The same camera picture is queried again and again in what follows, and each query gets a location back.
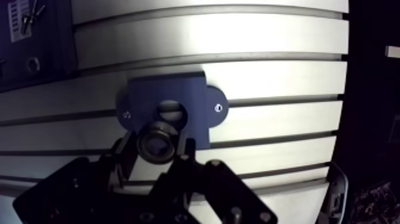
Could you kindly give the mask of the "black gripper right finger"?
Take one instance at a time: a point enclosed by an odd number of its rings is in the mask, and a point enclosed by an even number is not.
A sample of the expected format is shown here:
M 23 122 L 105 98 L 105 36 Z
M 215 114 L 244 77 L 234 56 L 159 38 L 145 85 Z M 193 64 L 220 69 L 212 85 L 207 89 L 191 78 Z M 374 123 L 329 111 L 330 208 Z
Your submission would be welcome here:
M 174 160 L 151 190 L 154 223 L 198 223 L 189 211 L 201 194 L 221 223 L 277 223 L 278 217 L 224 162 L 195 160 L 196 142 L 184 135 L 169 138 Z

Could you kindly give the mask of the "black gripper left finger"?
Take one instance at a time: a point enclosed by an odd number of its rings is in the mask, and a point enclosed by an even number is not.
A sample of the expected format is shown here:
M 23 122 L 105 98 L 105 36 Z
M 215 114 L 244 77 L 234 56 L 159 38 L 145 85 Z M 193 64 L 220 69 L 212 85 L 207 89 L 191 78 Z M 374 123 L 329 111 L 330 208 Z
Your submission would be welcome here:
M 135 223 L 143 195 L 122 192 L 138 157 L 127 132 L 91 162 L 79 157 L 18 196 L 12 206 L 23 223 Z

